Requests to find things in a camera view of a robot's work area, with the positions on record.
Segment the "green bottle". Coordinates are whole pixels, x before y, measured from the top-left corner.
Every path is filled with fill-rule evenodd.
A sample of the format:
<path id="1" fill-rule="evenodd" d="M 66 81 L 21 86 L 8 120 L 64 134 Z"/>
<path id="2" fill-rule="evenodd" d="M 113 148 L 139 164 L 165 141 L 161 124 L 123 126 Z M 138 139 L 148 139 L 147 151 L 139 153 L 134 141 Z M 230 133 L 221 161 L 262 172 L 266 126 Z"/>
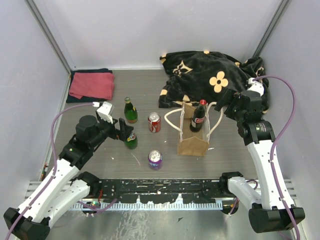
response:
<path id="1" fill-rule="evenodd" d="M 138 138 L 133 131 L 126 134 L 124 144 L 130 150 L 133 150 L 138 146 Z"/>
<path id="2" fill-rule="evenodd" d="M 131 99 L 126 97 L 124 99 L 125 106 L 124 106 L 124 116 L 128 123 L 134 124 L 138 120 L 138 112 L 137 109 L 131 103 Z"/>

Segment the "glass cola bottle red cap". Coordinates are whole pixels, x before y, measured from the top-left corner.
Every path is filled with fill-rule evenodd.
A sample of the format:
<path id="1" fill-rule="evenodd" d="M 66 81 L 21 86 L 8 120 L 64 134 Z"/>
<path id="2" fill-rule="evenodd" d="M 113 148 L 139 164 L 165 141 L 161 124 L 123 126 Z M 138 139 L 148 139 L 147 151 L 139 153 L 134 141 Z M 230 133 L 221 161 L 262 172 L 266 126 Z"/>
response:
<path id="1" fill-rule="evenodd" d="M 194 110 L 191 118 L 191 122 L 189 125 L 189 129 L 193 133 L 197 133 L 201 130 L 203 122 L 205 120 L 206 107 L 207 107 L 207 101 L 202 99 L 199 101 L 198 106 Z"/>

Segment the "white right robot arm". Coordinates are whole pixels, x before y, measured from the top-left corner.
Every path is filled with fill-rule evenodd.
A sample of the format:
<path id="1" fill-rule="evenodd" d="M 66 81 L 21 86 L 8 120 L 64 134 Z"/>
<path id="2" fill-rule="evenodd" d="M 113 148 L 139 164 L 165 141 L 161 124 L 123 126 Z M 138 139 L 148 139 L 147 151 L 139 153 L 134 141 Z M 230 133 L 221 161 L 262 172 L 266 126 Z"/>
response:
<path id="1" fill-rule="evenodd" d="M 215 110 L 223 107 L 225 116 L 236 121 L 238 134 L 253 159 L 260 192 L 249 186 L 237 171 L 222 173 L 218 184 L 220 193 L 225 197 L 234 195 L 242 202 L 256 233 L 293 229 L 306 215 L 302 207 L 295 205 L 282 177 L 273 127 L 263 119 L 261 94 L 253 90 L 228 89 Z"/>

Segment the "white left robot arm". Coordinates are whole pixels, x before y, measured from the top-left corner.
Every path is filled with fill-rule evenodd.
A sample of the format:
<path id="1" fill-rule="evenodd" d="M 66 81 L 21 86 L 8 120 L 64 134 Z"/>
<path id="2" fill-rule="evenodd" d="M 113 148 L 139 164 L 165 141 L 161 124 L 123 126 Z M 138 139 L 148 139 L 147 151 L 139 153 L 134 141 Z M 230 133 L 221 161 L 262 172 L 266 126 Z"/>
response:
<path id="1" fill-rule="evenodd" d="M 85 197 L 97 197 L 100 179 L 80 170 L 107 138 L 124 142 L 133 130 L 122 118 L 108 122 L 99 116 L 81 117 L 75 135 L 64 146 L 47 177 L 18 208 L 5 211 L 7 235 L 20 240 L 44 240 L 73 204 Z"/>

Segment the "red cola can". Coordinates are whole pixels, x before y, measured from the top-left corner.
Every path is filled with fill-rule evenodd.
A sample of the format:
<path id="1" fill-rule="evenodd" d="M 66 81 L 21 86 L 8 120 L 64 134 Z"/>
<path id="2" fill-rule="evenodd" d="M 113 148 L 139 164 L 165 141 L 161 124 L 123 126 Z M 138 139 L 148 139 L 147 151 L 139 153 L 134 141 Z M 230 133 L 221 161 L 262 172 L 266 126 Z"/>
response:
<path id="1" fill-rule="evenodd" d="M 152 133 L 158 133 L 161 130 L 161 116 L 157 112 L 149 114 L 148 128 Z"/>

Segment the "purple soda can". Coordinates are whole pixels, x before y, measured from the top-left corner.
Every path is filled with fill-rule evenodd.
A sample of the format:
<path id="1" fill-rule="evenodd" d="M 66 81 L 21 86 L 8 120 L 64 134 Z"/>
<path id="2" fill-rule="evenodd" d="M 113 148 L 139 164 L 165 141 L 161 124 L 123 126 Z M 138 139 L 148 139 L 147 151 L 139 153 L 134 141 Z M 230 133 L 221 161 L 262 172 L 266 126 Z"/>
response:
<path id="1" fill-rule="evenodd" d="M 148 154 L 148 163 L 151 169 L 159 170 L 162 167 L 163 156 L 158 150 L 152 150 Z"/>

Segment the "black floral fleece blanket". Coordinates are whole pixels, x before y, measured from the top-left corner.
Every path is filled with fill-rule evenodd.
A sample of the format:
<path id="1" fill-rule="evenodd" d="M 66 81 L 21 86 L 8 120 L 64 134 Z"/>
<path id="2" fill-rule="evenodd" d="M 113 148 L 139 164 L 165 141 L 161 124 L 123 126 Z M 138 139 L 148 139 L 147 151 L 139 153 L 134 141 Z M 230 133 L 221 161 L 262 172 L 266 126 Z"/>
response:
<path id="1" fill-rule="evenodd" d="M 179 51 L 159 58 L 168 76 L 162 88 L 159 108 L 179 108 L 183 103 L 197 106 L 200 100 L 218 102 L 226 90 L 247 90 L 250 78 L 264 76 L 261 57 L 241 62 L 217 51 Z"/>

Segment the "pink folded cloth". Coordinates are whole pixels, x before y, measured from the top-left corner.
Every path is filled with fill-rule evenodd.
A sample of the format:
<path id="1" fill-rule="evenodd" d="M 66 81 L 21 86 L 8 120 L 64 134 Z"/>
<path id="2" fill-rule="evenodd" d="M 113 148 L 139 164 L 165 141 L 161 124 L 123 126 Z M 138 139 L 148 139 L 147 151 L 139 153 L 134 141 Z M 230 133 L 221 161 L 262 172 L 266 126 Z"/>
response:
<path id="1" fill-rule="evenodd" d="M 114 74 L 109 72 L 76 72 L 69 94 L 77 99 L 90 97 L 111 100 L 115 88 L 114 80 Z"/>

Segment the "dark teal folded cloth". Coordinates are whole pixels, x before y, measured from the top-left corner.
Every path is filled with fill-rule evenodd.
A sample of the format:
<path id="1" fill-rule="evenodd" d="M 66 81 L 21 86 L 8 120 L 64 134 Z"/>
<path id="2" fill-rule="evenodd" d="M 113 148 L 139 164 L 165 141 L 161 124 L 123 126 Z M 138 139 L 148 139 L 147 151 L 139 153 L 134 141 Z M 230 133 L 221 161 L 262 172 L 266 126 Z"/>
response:
<path id="1" fill-rule="evenodd" d="M 73 70 L 71 71 L 70 75 L 70 86 L 68 89 L 68 95 L 66 102 L 67 103 L 89 103 L 89 102 L 103 102 L 106 101 L 106 99 L 101 99 L 101 98 L 93 98 L 93 97 L 82 97 L 81 99 L 77 99 L 69 94 L 69 90 L 71 87 L 71 83 L 73 81 L 75 73 L 112 73 L 113 72 L 107 68 L 100 68 L 100 69 L 83 69 L 83 70 Z"/>

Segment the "black mounting base rail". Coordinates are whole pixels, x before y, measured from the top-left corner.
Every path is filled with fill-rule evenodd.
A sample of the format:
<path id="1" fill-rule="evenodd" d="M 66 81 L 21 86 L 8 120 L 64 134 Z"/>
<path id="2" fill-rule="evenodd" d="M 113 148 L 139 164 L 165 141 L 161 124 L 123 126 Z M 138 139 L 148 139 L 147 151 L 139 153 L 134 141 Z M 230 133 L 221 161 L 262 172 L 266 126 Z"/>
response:
<path id="1" fill-rule="evenodd" d="M 147 204 L 174 203 L 182 197 L 183 204 L 215 203 L 218 198 L 234 198 L 235 195 L 216 179 L 100 179 L 93 184 L 89 198 L 101 197 L 105 203 L 112 200 L 135 204 L 137 200 Z"/>

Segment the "aluminium frame rail front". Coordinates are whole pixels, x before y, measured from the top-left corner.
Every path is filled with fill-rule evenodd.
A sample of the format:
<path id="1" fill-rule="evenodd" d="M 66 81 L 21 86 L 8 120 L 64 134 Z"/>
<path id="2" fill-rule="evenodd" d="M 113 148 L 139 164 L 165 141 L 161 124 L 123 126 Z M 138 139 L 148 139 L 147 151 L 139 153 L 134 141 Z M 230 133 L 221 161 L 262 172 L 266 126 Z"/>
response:
<path id="1" fill-rule="evenodd" d="M 32 193 L 38 188 L 38 186 L 41 184 L 42 182 L 41 181 L 31 181 L 29 183 L 29 186 L 27 188 L 27 191 L 26 191 L 26 194 L 25 194 L 25 199 L 29 198 Z M 70 185 L 70 181 L 62 188 L 62 192 L 64 192 Z M 293 184 L 290 180 L 286 180 L 285 181 L 285 184 L 286 184 L 286 187 L 287 187 L 287 192 L 290 194 L 291 198 L 293 200 L 297 200 L 297 195 L 296 195 L 296 192 L 295 192 L 295 189 L 293 188 Z"/>

